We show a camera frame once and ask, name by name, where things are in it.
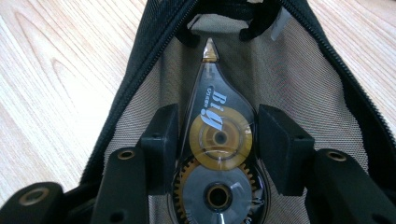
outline metal grommet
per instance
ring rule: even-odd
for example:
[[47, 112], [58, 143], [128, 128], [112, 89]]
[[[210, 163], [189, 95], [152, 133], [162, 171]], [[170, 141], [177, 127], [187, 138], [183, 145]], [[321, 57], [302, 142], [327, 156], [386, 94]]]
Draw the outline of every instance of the metal grommet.
[[344, 156], [343, 154], [336, 152], [336, 151], [328, 151], [326, 153], [327, 157], [329, 157], [330, 159], [334, 160], [334, 161], [346, 161], [347, 157]]
[[35, 203], [39, 203], [43, 201], [50, 193], [50, 190], [47, 188], [36, 188], [32, 189], [29, 192], [23, 194], [20, 197], [20, 204], [24, 206], [29, 206]]
[[126, 161], [134, 157], [134, 151], [130, 149], [123, 150], [119, 152], [119, 159]]

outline wood grain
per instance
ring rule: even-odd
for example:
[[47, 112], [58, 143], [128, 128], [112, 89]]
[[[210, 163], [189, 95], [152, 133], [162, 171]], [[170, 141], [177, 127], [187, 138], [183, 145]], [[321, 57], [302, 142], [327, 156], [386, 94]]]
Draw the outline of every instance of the wood grain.
[[[0, 204], [78, 184], [125, 71], [146, 1], [0, 1]], [[309, 0], [396, 131], [396, 2]]]

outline gear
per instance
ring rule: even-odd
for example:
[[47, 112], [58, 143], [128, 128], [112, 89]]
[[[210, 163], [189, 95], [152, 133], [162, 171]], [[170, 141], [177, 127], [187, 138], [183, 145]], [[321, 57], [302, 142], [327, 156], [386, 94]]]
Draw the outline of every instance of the gear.
[[[230, 181], [221, 179], [219, 176], [232, 178], [233, 181], [231, 182], [238, 183], [241, 188], [239, 191], [235, 190], [234, 186], [229, 186]], [[242, 211], [240, 219], [237, 219], [239, 220], [238, 223], [243, 220], [251, 220], [252, 211], [250, 207], [253, 202], [253, 192], [256, 189], [255, 178], [246, 164], [243, 163], [234, 170], [224, 173], [208, 170], [194, 158], [182, 167], [174, 183], [174, 206], [179, 222], [189, 223], [191, 220], [191, 215], [186, 213], [186, 206], [187, 211], [190, 211], [191, 208], [198, 210], [195, 214], [201, 214], [201, 216], [198, 216], [200, 219], [208, 217], [208, 214], [223, 214], [224, 218], [227, 218], [230, 217], [227, 212], [230, 213], [234, 210], [239, 213]], [[210, 192], [219, 192], [219, 194], [212, 198]]]
[[238, 111], [224, 106], [210, 108], [221, 117], [220, 130], [197, 116], [190, 129], [190, 147], [194, 157], [212, 170], [232, 170], [248, 157], [252, 133], [248, 121]]

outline black bag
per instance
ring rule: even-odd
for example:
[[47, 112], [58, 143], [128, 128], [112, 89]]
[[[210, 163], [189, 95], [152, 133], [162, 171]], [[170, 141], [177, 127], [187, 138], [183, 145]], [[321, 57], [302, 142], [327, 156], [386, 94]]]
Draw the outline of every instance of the black bag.
[[[291, 18], [281, 29], [282, 17], [287, 12]], [[389, 127], [330, 45], [305, 0], [264, 0], [263, 3], [148, 0], [124, 80], [77, 189], [90, 189], [91, 194], [85, 194], [80, 203], [96, 195], [112, 152], [134, 148], [136, 144], [141, 147], [141, 135], [158, 109], [177, 104], [178, 128], [183, 133], [181, 124], [188, 117], [184, 115], [188, 113], [202, 52], [209, 37], [217, 46], [219, 66], [225, 79], [256, 111], [281, 110], [285, 119], [293, 120], [288, 122], [295, 122], [291, 125], [304, 129], [304, 134], [309, 133], [304, 136], [315, 139], [314, 149], [333, 148], [351, 156], [388, 196], [387, 200], [396, 204], [396, 149]], [[303, 153], [294, 151], [292, 155], [302, 156]], [[146, 159], [146, 167], [151, 167], [149, 163], [153, 161]], [[186, 169], [179, 166], [177, 175]], [[276, 182], [280, 180], [276, 180], [268, 167], [262, 169], [263, 176], [268, 177], [268, 189], [265, 189], [268, 198], [261, 202], [265, 203], [265, 211], [261, 210], [265, 217], [249, 213], [251, 216], [245, 216], [243, 222], [260, 223], [265, 219], [267, 223], [335, 223], [338, 220], [326, 217], [327, 211], [312, 212], [315, 208], [304, 204], [306, 189], [301, 197], [280, 195], [282, 190]], [[344, 184], [358, 189], [362, 187], [359, 183]], [[113, 189], [116, 195], [120, 188], [113, 186]], [[191, 221], [188, 211], [177, 211], [180, 204], [172, 202], [172, 197], [176, 197], [173, 190], [168, 195], [149, 196], [150, 223]], [[323, 192], [312, 197], [326, 202], [321, 198]], [[332, 207], [327, 203], [329, 201], [317, 204], [323, 209]], [[94, 201], [86, 203], [86, 207], [92, 208], [93, 204]], [[310, 209], [309, 218], [306, 206]], [[224, 209], [214, 209], [213, 213], [224, 213]], [[68, 222], [91, 220], [92, 210], [81, 211], [74, 213], [74, 217], [69, 213]], [[346, 222], [348, 215], [339, 212]], [[111, 214], [110, 221], [121, 223], [128, 216], [131, 218], [128, 220], [137, 220], [123, 212]], [[393, 223], [393, 218], [392, 215], [372, 214], [368, 223]]]

